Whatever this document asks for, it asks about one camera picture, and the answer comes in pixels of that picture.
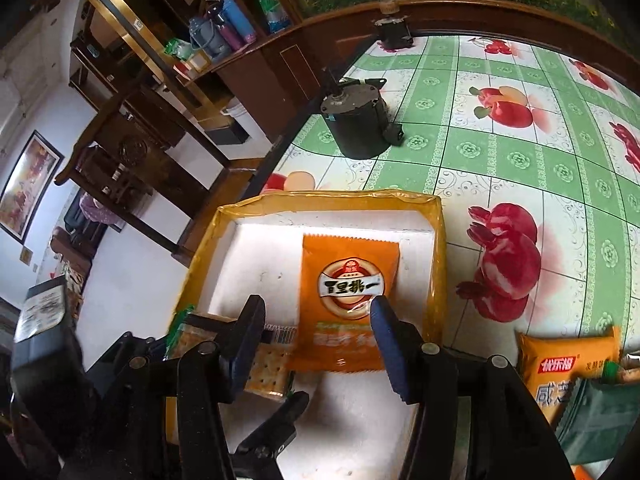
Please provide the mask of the small orange snack packet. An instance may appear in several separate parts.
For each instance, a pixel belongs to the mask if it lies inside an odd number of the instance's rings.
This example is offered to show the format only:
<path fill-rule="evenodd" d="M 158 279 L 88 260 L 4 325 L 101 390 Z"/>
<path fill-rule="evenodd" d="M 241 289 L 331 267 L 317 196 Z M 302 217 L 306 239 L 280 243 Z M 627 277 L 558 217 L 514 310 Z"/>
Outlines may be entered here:
<path fill-rule="evenodd" d="M 399 244 L 306 234 L 291 367 L 296 373 L 382 370 L 371 301 L 394 291 Z"/>

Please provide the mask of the large orange biscuit pack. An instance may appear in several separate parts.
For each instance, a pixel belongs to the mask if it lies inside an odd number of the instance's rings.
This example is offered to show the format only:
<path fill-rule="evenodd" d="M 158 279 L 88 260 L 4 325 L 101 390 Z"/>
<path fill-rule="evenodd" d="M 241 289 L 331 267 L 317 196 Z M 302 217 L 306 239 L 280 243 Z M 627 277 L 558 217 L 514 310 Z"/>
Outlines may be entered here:
<path fill-rule="evenodd" d="M 578 378 L 599 378 L 604 364 L 620 357 L 620 329 L 601 336 L 537 338 L 516 335 L 518 374 L 544 417 L 554 427 Z"/>

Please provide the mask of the dark green snack packet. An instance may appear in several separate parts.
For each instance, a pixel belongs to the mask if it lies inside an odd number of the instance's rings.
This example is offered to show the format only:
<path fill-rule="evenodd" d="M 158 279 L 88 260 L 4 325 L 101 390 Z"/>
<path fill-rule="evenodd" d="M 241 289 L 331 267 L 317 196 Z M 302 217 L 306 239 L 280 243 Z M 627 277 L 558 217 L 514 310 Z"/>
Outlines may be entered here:
<path fill-rule="evenodd" d="M 571 465 L 610 460 L 639 418 L 639 384 L 578 378 L 555 427 Z"/>

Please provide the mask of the yellow-taped white foam box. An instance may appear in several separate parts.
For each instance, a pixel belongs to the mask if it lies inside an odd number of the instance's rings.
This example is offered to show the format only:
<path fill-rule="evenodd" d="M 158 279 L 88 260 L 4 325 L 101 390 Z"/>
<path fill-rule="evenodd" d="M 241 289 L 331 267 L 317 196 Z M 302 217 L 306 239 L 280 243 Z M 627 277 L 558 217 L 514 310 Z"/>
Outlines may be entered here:
<path fill-rule="evenodd" d="M 179 307 L 230 321 L 262 297 L 279 339 L 260 352 L 252 384 L 278 361 L 310 395 L 291 447 L 289 479 L 396 479 L 416 409 L 393 392 L 370 327 L 385 296 L 423 340 L 442 340 L 447 317 L 446 234 L 433 195 L 270 192 L 217 209 Z"/>

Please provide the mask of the dark wooden chair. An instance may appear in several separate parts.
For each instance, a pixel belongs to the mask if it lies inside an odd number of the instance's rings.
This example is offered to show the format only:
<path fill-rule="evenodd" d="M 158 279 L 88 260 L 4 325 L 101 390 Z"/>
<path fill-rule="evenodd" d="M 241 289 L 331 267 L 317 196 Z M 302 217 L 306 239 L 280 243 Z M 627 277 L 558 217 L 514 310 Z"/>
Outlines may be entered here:
<path fill-rule="evenodd" d="M 166 153 L 160 140 L 164 133 L 188 134 L 221 166 L 221 172 L 209 186 L 193 177 Z M 98 180 L 89 177 L 90 148 L 107 154 L 123 177 L 132 177 L 163 196 L 189 218 L 186 228 L 174 242 L 122 206 L 116 182 L 110 176 Z M 168 250 L 187 266 L 200 244 L 196 230 L 206 228 L 215 211 L 214 197 L 233 169 L 232 161 L 207 139 L 188 118 L 148 88 L 133 84 L 109 98 L 77 139 L 66 166 L 54 183 L 76 183 L 108 211 L 117 214 L 152 242 Z"/>

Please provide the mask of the framed landscape painting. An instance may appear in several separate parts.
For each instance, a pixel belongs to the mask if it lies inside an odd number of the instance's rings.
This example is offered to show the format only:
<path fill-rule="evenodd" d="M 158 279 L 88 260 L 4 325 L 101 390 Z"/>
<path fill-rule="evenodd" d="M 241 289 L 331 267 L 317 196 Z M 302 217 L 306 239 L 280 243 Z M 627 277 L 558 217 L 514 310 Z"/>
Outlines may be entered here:
<path fill-rule="evenodd" d="M 43 193 L 64 156 L 35 130 L 1 193 L 1 229 L 23 244 Z"/>

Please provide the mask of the green fruit pattern tablecloth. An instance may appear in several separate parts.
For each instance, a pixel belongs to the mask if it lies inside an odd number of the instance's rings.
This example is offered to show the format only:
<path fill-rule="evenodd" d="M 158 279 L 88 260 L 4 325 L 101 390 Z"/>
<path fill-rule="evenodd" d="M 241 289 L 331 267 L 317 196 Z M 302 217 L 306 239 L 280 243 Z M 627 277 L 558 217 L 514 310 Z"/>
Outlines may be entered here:
<path fill-rule="evenodd" d="M 517 334 L 620 329 L 599 379 L 639 377 L 639 95 L 580 58 L 482 36 L 374 44 L 347 78 L 385 78 L 405 139 L 378 157 L 338 149 L 305 117 L 265 190 L 401 190 L 440 198 L 447 235 L 446 346 L 500 353 Z"/>

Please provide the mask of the large black round motor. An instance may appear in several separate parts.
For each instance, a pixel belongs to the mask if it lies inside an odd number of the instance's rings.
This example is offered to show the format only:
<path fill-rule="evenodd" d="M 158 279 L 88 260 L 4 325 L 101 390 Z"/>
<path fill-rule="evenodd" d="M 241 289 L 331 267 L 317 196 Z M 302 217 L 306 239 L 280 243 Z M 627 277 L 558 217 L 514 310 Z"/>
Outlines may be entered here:
<path fill-rule="evenodd" d="M 337 82 L 329 74 L 320 113 L 345 157 L 375 158 L 404 142 L 404 130 L 390 120 L 381 94 L 386 82 L 385 78 Z"/>

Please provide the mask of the small black motor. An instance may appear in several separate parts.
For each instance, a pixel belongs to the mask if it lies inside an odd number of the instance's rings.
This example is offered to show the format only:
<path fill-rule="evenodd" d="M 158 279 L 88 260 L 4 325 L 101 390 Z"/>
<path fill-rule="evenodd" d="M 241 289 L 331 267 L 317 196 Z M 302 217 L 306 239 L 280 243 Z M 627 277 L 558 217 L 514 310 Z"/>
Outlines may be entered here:
<path fill-rule="evenodd" d="M 404 50 L 413 46 L 413 36 L 404 16 L 386 16 L 374 21 L 373 25 L 378 32 L 378 41 L 385 51 Z"/>

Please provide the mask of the grey thermos jug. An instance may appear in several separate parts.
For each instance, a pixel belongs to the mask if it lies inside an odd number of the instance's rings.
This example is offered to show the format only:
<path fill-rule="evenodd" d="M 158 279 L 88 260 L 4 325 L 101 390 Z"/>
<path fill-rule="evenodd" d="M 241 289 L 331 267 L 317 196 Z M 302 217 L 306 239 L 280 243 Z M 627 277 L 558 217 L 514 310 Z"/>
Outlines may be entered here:
<path fill-rule="evenodd" d="M 218 27 L 210 18 L 194 16 L 189 21 L 189 35 L 194 51 L 202 51 L 213 63 L 220 62 L 229 55 L 232 49 L 224 40 Z"/>

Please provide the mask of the green plastic bottle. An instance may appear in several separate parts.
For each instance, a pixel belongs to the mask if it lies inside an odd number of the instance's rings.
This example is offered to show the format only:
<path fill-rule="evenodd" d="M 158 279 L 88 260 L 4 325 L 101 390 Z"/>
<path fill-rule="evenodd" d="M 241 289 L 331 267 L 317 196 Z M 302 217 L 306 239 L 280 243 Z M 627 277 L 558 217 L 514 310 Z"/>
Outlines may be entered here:
<path fill-rule="evenodd" d="M 291 20 L 279 0 L 258 0 L 265 15 L 270 34 L 288 28 Z"/>

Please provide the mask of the blue water bottle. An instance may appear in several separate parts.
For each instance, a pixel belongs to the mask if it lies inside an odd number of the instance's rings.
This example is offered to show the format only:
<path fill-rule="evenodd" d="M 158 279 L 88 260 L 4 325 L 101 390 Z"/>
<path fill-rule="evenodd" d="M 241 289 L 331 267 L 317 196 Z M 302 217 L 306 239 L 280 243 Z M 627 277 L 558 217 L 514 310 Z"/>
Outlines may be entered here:
<path fill-rule="evenodd" d="M 234 0 L 222 0 L 222 14 L 233 26 L 244 44 L 254 44 L 257 32 Z"/>

